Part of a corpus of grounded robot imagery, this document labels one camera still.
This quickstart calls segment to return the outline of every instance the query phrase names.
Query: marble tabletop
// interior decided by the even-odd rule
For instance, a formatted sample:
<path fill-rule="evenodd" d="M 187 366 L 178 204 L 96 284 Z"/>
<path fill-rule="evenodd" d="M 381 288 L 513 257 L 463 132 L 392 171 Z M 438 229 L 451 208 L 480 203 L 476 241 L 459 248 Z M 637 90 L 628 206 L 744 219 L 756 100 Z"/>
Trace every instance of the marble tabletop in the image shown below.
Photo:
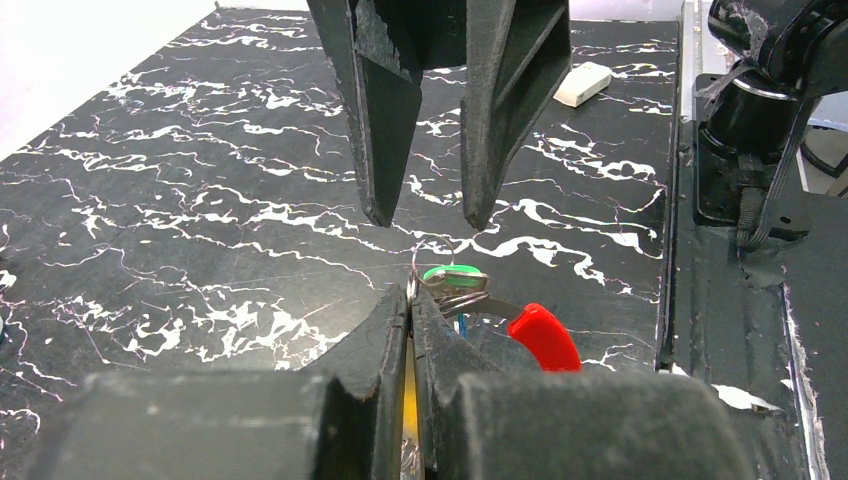
<path fill-rule="evenodd" d="M 375 227 L 308 13 L 209 15 L 0 163 L 0 478 L 91 373 L 308 364 L 428 234 L 494 295 L 550 309 L 587 368 L 650 370 L 677 32 L 573 22 L 575 65 L 613 83 L 547 107 L 478 233 L 459 195 L 462 69 L 426 74 L 394 225 Z"/>

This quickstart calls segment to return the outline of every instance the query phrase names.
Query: orange handle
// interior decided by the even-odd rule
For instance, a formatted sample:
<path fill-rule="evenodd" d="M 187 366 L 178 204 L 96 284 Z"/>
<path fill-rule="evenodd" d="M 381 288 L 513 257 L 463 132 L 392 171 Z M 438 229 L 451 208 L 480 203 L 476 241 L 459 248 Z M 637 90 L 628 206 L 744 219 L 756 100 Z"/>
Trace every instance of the orange handle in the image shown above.
<path fill-rule="evenodd" d="M 579 372 L 580 354 L 568 330 L 545 307 L 531 303 L 507 325 L 507 332 L 536 357 L 546 372 Z"/>

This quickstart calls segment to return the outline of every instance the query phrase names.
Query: white block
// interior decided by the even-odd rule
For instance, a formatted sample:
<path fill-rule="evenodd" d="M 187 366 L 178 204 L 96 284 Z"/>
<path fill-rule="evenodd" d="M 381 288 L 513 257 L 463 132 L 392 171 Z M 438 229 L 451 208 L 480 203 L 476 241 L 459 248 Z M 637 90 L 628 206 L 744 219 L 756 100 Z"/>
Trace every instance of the white block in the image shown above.
<path fill-rule="evenodd" d="M 570 71 L 560 84 L 554 98 L 569 107 L 577 107 L 605 89 L 612 78 L 612 70 L 597 63 L 586 62 Z"/>

